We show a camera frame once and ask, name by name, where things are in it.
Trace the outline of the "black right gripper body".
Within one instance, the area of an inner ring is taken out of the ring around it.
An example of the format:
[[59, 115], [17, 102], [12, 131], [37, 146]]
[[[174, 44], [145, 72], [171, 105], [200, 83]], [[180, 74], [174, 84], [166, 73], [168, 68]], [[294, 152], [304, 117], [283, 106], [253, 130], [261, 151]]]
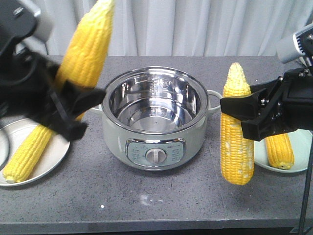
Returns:
[[313, 129], [313, 77], [308, 69], [285, 72], [278, 82], [276, 133]]

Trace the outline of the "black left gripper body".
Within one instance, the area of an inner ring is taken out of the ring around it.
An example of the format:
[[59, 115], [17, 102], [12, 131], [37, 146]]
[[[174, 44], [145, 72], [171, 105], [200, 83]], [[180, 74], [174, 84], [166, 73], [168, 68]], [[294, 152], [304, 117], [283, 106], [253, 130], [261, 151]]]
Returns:
[[59, 65], [23, 49], [0, 66], [0, 116], [24, 115], [46, 127], [64, 124], [60, 93], [53, 84]]

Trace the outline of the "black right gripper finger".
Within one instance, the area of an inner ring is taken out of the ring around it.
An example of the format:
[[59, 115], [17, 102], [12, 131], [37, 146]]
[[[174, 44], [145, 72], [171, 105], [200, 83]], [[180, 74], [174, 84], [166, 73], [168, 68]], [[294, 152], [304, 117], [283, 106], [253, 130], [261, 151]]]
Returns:
[[288, 126], [280, 118], [261, 118], [241, 122], [243, 137], [253, 141], [261, 141], [266, 137], [289, 132]]
[[269, 115], [276, 111], [281, 82], [272, 80], [250, 87], [251, 94], [231, 95], [220, 100], [221, 112], [240, 121], [253, 120], [260, 115]]

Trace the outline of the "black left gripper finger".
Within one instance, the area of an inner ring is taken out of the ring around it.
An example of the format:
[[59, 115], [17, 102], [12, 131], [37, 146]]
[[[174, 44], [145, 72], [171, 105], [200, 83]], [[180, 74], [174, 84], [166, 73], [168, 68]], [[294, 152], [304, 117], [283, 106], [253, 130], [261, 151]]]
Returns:
[[105, 95], [104, 89], [82, 87], [66, 81], [61, 90], [61, 101], [69, 115], [76, 118], [101, 104]]
[[52, 118], [50, 121], [50, 129], [60, 134], [67, 141], [82, 139], [88, 127], [87, 123], [75, 120]]

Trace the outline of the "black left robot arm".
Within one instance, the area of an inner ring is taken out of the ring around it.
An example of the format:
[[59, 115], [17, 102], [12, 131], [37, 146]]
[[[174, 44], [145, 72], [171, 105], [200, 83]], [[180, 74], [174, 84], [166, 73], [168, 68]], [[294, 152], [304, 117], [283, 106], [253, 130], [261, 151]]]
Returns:
[[67, 141], [79, 140], [88, 125], [76, 118], [100, 104], [106, 93], [70, 81], [57, 88], [58, 64], [28, 48], [14, 52], [40, 23], [41, 13], [29, 1], [0, 2], [0, 115], [24, 115]]

